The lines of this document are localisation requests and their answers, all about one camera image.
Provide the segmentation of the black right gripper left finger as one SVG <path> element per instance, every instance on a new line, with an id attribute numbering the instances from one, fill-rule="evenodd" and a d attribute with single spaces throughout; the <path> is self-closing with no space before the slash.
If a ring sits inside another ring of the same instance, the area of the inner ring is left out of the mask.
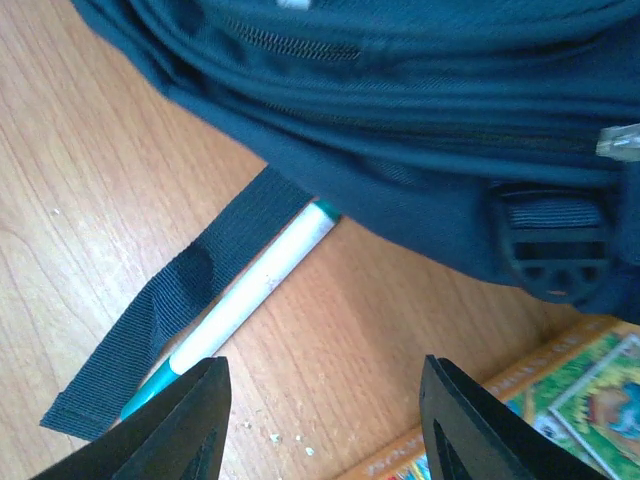
<path id="1" fill-rule="evenodd" d="M 227 359 L 204 359 L 111 431 L 37 477 L 217 480 L 230 408 Z"/>

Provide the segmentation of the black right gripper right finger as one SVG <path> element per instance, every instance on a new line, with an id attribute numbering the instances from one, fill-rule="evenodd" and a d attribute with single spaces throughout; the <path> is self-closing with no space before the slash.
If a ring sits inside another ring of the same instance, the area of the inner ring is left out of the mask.
<path id="1" fill-rule="evenodd" d="M 537 433 L 446 358 L 425 357 L 419 404 L 433 479 L 604 477 Z"/>

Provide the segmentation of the green capped white marker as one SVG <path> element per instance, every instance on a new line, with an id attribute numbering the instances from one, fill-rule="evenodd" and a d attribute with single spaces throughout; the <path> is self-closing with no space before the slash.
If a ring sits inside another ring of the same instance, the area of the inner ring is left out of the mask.
<path id="1" fill-rule="evenodd" d="M 340 213 L 324 200 L 308 204 L 143 383 L 122 408 L 120 418 L 127 419 L 199 361 L 213 356 L 340 218 Z"/>

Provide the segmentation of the navy blue student backpack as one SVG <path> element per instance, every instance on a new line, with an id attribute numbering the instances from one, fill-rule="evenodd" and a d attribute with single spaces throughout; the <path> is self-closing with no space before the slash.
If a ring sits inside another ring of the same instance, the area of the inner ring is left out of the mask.
<path id="1" fill-rule="evenodd" d="M 41 419 L 103 435 L 165 344 L 312 199 L 470 277 L 639 319 L 635 1 L 78 1 L 265 169 Z"/>

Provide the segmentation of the orange Treehouse paperback book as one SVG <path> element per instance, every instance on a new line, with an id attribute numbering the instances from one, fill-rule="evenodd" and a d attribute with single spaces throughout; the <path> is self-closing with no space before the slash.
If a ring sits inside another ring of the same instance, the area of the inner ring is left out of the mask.
<path id="1" fill-rule="evenodd" d="M 599 473 L 638 478 L 638 326 L 589 317 L 485 387 L 538 433 Z"/>

